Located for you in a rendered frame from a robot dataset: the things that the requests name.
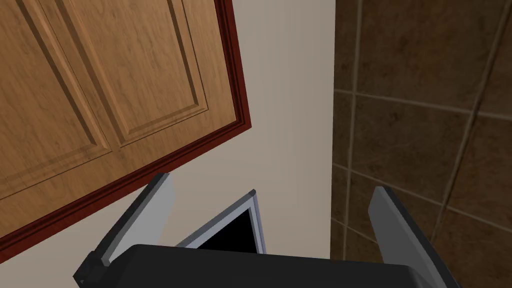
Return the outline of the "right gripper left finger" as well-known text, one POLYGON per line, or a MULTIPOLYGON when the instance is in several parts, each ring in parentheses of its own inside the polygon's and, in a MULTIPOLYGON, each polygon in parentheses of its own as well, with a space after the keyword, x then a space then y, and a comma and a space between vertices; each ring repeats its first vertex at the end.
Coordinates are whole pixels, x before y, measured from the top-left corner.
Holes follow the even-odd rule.
POLYGON ((78 285, 98 285, 109 265, 134 245, 156 245, 175 202, 170 173, 157 173, 125 210, 97 247, 80 264, 78 285))

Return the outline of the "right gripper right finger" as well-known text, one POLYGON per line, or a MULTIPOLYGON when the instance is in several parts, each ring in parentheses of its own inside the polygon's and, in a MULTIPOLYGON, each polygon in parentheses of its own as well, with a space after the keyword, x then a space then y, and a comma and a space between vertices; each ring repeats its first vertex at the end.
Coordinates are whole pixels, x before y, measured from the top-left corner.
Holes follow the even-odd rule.
POLYGON ((409 288, 460 288, 391 188, 375 187, 368 216, 383 262, 400 268, 400 278, 411 283, 409 288))

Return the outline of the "brown wooden panelled door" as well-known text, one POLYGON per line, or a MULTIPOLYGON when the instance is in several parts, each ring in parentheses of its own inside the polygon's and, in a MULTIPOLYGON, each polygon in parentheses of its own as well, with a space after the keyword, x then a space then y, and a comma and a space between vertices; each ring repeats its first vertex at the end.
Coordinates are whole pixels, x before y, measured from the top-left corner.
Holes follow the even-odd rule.
POLYGON ((250 127, 233 0, 0 0, 0 264, 250 127))

